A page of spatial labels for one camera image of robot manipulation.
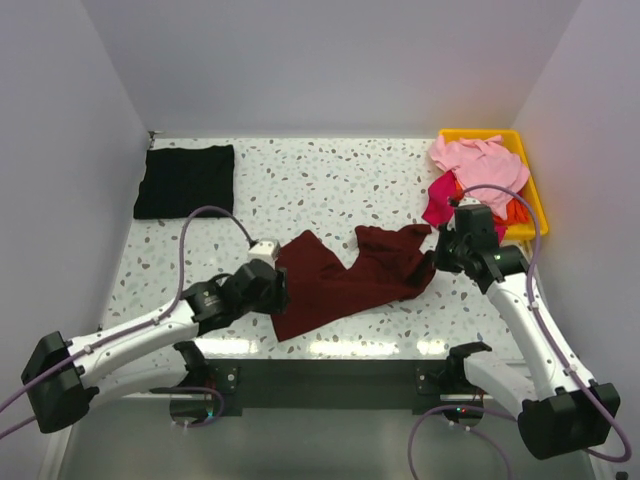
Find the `dark red t shirt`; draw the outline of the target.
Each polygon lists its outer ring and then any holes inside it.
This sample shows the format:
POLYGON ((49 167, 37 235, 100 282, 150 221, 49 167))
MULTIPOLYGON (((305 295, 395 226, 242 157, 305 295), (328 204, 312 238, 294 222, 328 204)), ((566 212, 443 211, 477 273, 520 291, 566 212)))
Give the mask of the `dark red t shirt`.
POLYGON ((435 276, 434 252, 421 246, 432 233, 425 224, 398 231, 358 226, 358 256, 345 267, 310 231, 286 244, 277 265, 287 272, 290 303, 271 316, 284 342, 337 319, 395 301, 418 297, 435 276))

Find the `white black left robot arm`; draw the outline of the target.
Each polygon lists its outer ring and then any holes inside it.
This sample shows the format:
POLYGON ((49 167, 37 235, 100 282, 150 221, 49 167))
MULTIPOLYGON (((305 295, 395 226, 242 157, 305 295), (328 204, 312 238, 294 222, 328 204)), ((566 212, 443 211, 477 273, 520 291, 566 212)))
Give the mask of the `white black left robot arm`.
POLYGON ((42 337, 21 374, 39 430, 62 430, 92 407, 131 393, 200 390, 207 368, 193 339, 249 313, 280 314, 288 302, 285 270, 251 260, 117 327, 69 340, 58 331, 42 337), (184 358, 174 367, 161 354, 167 347, 184 358))

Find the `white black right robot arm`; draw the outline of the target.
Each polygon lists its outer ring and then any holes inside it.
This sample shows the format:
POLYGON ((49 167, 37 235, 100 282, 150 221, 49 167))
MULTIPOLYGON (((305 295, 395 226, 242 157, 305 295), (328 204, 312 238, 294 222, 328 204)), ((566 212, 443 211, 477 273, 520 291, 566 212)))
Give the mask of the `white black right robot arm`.
POLYGON ((540 297, 529 260, 518 247, 500 245, 488 207, 455 207, 451 222, 439 228, 435 267, 476 283, 506 322, 530 372, 517 373, 479 341, 450 349, 437 384, 488 393, 515 419, 537 459, 604 444, 620 396, 572 351, 540 297))

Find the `magenta t shirt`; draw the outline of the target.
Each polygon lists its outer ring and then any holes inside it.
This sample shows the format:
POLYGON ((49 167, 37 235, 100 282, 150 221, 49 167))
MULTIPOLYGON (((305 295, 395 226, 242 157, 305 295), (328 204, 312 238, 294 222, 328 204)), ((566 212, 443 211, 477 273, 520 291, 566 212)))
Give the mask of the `magenta t shirt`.
POLYGON ((450 205, 450 199, 463 198, 464 191, 453 172, 444 173, 427 190, 428 202, 422 219, 434 228, 448 224, 454 217, 454 208, 450 205))

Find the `orange t shirt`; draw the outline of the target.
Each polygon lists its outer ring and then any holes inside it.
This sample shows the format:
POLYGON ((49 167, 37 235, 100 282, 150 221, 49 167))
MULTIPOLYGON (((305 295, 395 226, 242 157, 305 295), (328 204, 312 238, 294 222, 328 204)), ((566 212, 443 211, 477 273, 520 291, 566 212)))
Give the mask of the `orange t shirt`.
POLYGON ((511 226, 527 223, 529 211, 506 190, 506 187, 478 188, 467 192, 464 197, 487 206, 493 214, 494 222, 498 225, 511 226))

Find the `pink t shirt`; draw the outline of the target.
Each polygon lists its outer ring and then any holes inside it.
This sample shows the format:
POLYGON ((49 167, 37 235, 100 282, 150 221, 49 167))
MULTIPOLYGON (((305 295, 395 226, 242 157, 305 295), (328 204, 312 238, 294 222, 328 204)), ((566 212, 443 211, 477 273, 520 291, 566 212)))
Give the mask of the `pink t shirt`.
POLYGON ((452 141, 440 135, 428 154, 437 167, 454 175, 463 190, 491 184, 519 193, 530 177, 521 157, 504 146, 502 135, 452 141))

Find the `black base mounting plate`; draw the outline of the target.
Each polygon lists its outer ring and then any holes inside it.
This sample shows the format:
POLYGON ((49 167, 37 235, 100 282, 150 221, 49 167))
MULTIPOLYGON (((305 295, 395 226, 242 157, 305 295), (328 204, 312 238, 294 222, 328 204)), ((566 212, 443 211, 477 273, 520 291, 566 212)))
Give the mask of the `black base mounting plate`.
POLYGON ((428 409, 466 401, 476 406, 476 387, 458 381, 440 383, 444 360, 250 360, 210 359, 178 386, 196 404, 173 413, 200 418, 206 404, 219 402, 196 392, 209 387, 225 402, 223 413, 240 416, 247 409, 405 410, 428 409))

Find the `yellow plastic bin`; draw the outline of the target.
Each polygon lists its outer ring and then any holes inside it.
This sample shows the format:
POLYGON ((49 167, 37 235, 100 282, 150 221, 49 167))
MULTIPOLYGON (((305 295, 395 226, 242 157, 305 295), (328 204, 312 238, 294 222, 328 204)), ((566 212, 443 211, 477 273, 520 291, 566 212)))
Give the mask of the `yellow plastic bin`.
MULTIPOLYGON (((536 215, 540 227, 540 234, 542 236, 548 234, 549 225, 546 219, 544 208, 542 206, 542 202, 538 194, 538 190, 536 188, 533 176, 533 168, 530 166, 530 162, 527 158, 521 136, 516 130, 444 128, 439 131, 439 134, 443 137, 446 143, 449 143, 450 141, 458 141, 461 138, 487 140, 490 137, 501 135, 503 139, 503 146, 510 152, 519 155, 522 163, 530 170, 529 180, 520 190, 520 194, 524 198, 524 200, 533 208, 533 212, 536 215)), ((535 226, 532 215, 529 215, 528 223, 509 226, 506 229, 504 235, 504 239, 506 241, 526 242, 531 241, 534 238, 535 226)))

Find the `folded black t shirt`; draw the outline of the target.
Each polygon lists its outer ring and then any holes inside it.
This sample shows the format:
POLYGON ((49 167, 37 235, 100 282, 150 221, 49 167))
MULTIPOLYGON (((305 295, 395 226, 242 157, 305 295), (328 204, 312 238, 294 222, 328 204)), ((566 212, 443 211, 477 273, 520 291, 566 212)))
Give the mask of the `folded black t shirt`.
POLYGON ((133 209, 136 220, 183 219, 202 206, 234 209, 231 145, 150 150, 145 167, 133 209))

